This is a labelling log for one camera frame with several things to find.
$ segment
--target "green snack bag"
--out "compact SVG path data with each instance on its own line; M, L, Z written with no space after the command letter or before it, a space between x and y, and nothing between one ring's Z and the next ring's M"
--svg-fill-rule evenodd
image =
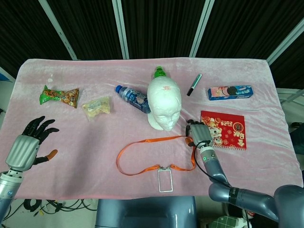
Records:
M43 104L49 100L61 101L70 106L73 106L74 108L77 108L78 96L79 88L69 91L56 91L48 89L48 87L45 85L42 94L40 95L39 101L40 104Z

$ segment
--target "metal clip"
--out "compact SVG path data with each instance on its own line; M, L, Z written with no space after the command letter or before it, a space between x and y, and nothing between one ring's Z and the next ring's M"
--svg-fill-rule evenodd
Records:
M165 171L168 171L168 172L170 173L171 189L170 189L170 190L164 190L164 191L162 191L162 190L161 190L161 182L160 182L160 172L165 172ZM160 192L172 192L172 191L173 191L173 182L172 182L171 167L170 167L170 166L168 166L167 168L160 167L160 168L157 170L157 175L158 175L158 188L159 188L159 191L160 191Z

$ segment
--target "mannequin head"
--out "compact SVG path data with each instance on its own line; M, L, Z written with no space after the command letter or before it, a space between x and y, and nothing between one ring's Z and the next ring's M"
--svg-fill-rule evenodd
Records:
M177 83L164 76L153 79L148 86L148 102L150 125L157 130L172 130L181 112L181 91Z

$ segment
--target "green bottle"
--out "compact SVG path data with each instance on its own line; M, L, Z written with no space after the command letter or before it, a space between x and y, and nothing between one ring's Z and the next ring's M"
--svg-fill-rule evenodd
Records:
M155 71L155 73L154 73L154 78L157 78L157 77L159 77L159 76L164 76L164 77L167 76L167 75L166 75L166 72L164 72L164 70L162 69L161 66L156 67L156 71Z

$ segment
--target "snack bag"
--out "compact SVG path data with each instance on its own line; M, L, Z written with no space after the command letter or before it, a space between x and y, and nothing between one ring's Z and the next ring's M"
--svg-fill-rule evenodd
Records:
M92 100L83 104L81 107L84 110L88 120L91 121L99 113L110 113L110 97L106 96Z
M49 100L55 100L77 108L78 96L79 88L69 91L56 91L48 89L48 87L45 85L39 100L40 104L43 104Z

